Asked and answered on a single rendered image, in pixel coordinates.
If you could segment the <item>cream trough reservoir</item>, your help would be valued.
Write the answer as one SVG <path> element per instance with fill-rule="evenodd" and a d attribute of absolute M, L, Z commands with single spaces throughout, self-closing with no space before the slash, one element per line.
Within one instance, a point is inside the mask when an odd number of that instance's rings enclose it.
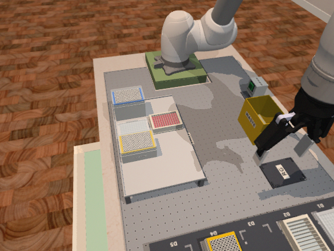
<path fill-rule="evenodd" d="M 307 214 L 279 222 L 293 251 L 330 251 Z"/>

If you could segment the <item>dark grey square pad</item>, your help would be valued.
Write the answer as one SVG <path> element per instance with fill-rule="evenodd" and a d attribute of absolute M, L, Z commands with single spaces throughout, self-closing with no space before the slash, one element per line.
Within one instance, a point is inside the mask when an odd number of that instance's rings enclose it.
<path fill-rule="evenodd" d="M 307 180 L 291 157 L 259 166 L 273 189 Z"/>

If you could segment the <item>yellow tip rack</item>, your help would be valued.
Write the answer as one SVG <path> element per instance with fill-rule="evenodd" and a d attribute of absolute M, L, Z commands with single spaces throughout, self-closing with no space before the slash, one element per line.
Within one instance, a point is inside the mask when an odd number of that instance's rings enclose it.
<path fill-rule="evenodd" d="M 204 251 L 242 251 L 234 231 L 207 238 L 202 244 Z"/>

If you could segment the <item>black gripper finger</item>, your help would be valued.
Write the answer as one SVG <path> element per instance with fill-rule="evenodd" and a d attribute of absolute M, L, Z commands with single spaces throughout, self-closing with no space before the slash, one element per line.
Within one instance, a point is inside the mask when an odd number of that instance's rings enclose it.
<path fill-rule="evenodd" d="M 267 154 L 270 152 L 269 149 L 274 147 L 289 134 L 296 133 L 299 129 L 307 126 L 311 122 L 309 118 L 306 118 L 292 128 L 289 121 L 294 115 L 294 112 L 289 114 L 276 113 L 270 124 L 261 132 L 257 139 L 254 140 L 258 150 L 252 158 L 257 166 L 262 164 Z"/>
<path fill-rule="evenodd" d="M 334 123 L 334 116 L 330 118 L 314 118 L 314 124 L 307 127 L 307 133 L 301 138 L 299 143 L 293 150 L 299 157 L 303 157 L 304 154 L 310 149 L 314 143 L 320 143 L 321 138 L 325 138 Z"/>

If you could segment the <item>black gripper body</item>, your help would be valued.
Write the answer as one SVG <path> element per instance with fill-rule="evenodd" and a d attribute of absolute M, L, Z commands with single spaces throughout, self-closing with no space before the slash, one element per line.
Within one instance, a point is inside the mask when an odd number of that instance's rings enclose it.
<path fill-rule="evenodd" d="M 294 108 L 288 113 L 292 112 L 295 115 L 291 118 L 290 122 L 294 127 L 306 118 L 309 118 L 311 123 L 304 127 L 310 127 L 314 124 L 314 118 L 330 118 L 334 116 L 334 104 L 320 102 L 300 87 L 294 99 Z"/>

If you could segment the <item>white flat shelf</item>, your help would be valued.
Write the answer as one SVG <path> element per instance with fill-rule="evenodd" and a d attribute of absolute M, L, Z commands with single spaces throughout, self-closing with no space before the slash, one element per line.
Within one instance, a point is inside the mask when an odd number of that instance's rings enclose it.
<path fill-rule="evenodd" d="M 172 95 L 145 99 L 145 117 L 116 121 L 112 104 L 113 120 L 119 154 L 121 178 L 126 204 L 131 204 L 130 196 L 143 194 L 168 187 L 198 181 L 204 185 L 206 177 L 201 169 L 192 144 L 190 133 L 182 130 L 154 134 L 157 145 L 157 157 L 123 163 L 118 140 L 117 123 L 147 118 L 149 115 L 178 110 Z"/>

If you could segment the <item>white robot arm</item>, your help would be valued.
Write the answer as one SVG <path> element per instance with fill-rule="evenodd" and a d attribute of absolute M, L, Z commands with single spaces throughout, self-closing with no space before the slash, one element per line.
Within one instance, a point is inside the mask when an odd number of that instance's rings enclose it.
<path fill-rule="evenodd" d="M 185 11 L 171 12 L 163 24 L 161 55 L 155 56 L 154 68 L 162 68 L 167 76 L 195 69 L 190 54 L 230 46 L 238 32 L 233 17 L 242 1 L 217 0 L 200 20 L 193 20 Z M 334 104 L 334 12 L 301 78 L 301 86 L 314 99 Z"/>

